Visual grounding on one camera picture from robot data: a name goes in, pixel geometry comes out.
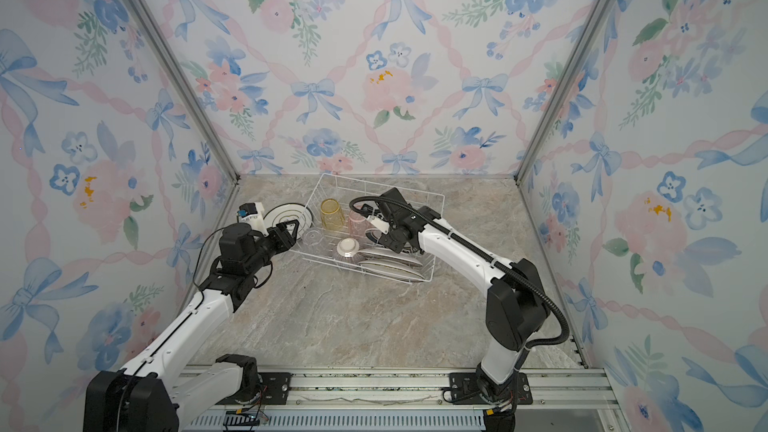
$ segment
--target white dish rack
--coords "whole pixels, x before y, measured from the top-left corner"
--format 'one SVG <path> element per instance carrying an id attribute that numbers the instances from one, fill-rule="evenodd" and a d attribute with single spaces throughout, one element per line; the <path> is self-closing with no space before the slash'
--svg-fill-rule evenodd
<path id="1" fill-rule="evenodd" d="M 336 250 L 336 246 L 339 244 L 339 241 L 350 236 L 350 200 L 360 196 L 380 196 L 392 187 L 397 187 L 406 202 L 411 204 L 411 206 L 414 208 L 418 209 L 421 206 L 428 206 L 432 210 L 442 215 L 443 207 L 446 204 L 446 197 L 443 194 L 436 194 L 434 192 L 427 192 L 424 190 L 416 190 L 414 188 L 405 188 L 393 184 L 370 182 L 360 178 L 322 174 L 320 176 L 320 180 L 317 181 L 317 185 L 315 186 L 314 190 L 312 190 L 312 196 L 310 196 L 306 206 L 312 211 L 312 226 L 322 231 L 324 236 L 322 243 L 323 246 L 320 248 L 320 250 L 318 250 L 316 247 L 309 248 L 304 245 L 301 240 L 299 240 L 298 243 L 291 249 L 291 251 L 302 254 L 304 260 L 310 262 L 332 265 L 363 274 L 374 275 L 378 278 L 388 278 L 389 280 L 404 282 L 396 278 L 384 277 L 379 274 L 368 272 L 357 264 L 350 264 L 348 262 L 335 260 L 333 255 L 334 251 Z M 327 198 L 334 198 L 337 200 L 344 214 L 344 227 L 339 231 L 327 230 L 322 226 L 320 204 Z M 358 242 L 360 242 L 360 248 L 382 248 L 381 245 L 375 244 L 368 238 L 355 238 L 358 240 Z M 435 256 L 432 254 L 410 255 L 424 264 L 420 270 L 420 273 L 424 275 L 424 282 L 431 282 L 432 276 L 435 273 Z"/>

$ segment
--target floral wallpaper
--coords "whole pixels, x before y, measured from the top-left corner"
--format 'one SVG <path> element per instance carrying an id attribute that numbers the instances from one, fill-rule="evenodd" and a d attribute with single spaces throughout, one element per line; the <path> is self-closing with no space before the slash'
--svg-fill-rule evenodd
<path id="1" fill-rule="evenodd" d="M 242 173 L 509 175 L 594 0 L 146 1 Z"/>
<path id="2" fill-rule="evenodd" d="M 522 184 L 635 432 L 768 430 L 766 6 L 617 0 Z"/>
<path id="3" fill-rule="evenodd" d="M 122 0 L 0 4 L 0 429 L 83 398 L 175 317 L 232 182 Z"/>

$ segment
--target robotic arm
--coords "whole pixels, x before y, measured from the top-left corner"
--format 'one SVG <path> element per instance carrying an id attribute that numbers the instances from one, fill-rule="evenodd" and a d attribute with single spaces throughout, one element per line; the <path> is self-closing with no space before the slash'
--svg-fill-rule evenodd
<path id="1" fill-rule="evenodd" d="M 374 202 L 379 210 L 367 204 L 356 207 L 360 202 Z M 241 404 L 260 398 L 263 389 L 256 360 L 243 355 L 218 358 L 206 373 L 174 387 L 210 334 L 236 312 L 251 290 L 269 279 L 272 257 L 296 244 L 298 221 L 267 229 L 259 206 L 242 205 L 240 221 L 224 228 L 221 255 L 189 305 L 165 331 L 122 369 L 101 371 L 91 381 L 85 394 L 84 432 L 172 432 L 223 398 Z M 381 230 L 379 244 L 398 253 L 409 244 L 413 250 L 434 254 L 486 293 L 485 324 L 492 340 L 476 371 L 474 395 L 480 395 L 496 413 L 513 414 L 518 372 L 530 349 L 560 344 L 570 334 L 565 316 L 543 293 L 536 267 L 527 260 L 512 263 L 455 233 L 429 207 L 411 207 L 397 188 L 381 196 L 355 198 L 350 207 Z M 270 275 L 259 284 L 256 273 L 267 264 Z M 560 322 L 560 335 L 529 341 L 551 312 Z"/>

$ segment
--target gray marble surface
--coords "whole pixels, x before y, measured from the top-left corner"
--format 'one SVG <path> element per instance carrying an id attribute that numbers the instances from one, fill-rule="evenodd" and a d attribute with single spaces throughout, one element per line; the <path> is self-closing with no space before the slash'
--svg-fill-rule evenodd
<path id="1" fill-rule="evenodd" d="M 235 202 L 258 200 L 267 210 L 306 203 L 317 176 L 245 177 Z M 487 249 L 536 264 L 546 293 L 560 300 L 536 231 L 513 180 L 499 178 L 383 178 L 369 180 L 438 192 L 443 216 Z M 259 364 L 350 367 L 474 368 L 490 334 L 485 296 L 437 260 L 432 282 L 403 284 L 307 262 L 292 252 L 274 258 L 267 285 L 253 291 L 232 320 L 214 332 L 192 364 L 211 364 L 225 353 L 252 355 Z M 550 316 L 541 334 L 559 326 Z M 567 341 L 534 350 L 526 368 L 577 368 Z"/>

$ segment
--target black mounting plate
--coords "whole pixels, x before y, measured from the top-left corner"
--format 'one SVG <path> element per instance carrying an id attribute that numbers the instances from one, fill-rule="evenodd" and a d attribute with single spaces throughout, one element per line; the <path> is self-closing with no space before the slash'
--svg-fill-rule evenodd
<path id="1" fill-rule="evenodd" d="M 478 389 L 477 379 L 478 376 L 474 372 L 456 372 L 455 374 L 448 374 L 451 387 L 445 390 L 451 391 L 451 400 L 464 397 L 471 394 Z M 518 405 L 531 405 L 533 403 L 533 395 L 531 394 L 531 388 L 528 386 L 528 376 L 523 372 L 518 374 Z M 456 405 L 485 405 L 486 402 L 480 398 L 479 395 L 471 397 L 469 399 L 459 400 L 455 402 Z"/>
<path id="2" fill-rule="evenodd" d="M 288 403 L 288 392 L 290 392 L 291 372 L 259 372 L 262 385 L 266 386 L 264 397 L 261 399 L 262 405 L 285 405 Z M 217 405 L 240 405 L 233 399 L 225 398 Z"/>

